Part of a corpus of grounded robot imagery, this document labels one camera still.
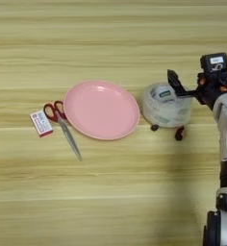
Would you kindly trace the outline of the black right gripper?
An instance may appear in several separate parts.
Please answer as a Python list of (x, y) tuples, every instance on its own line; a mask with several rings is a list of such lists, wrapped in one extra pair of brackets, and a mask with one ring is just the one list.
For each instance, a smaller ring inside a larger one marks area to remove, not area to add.
[(195, 96), (201, 105), (207, 105), (210, 109), (219, 96), (227, 93), (227, 72), (199, 73), (195, 92), (185, 90), (174, 70), (167, 70), (167, 79), (177, 97)]

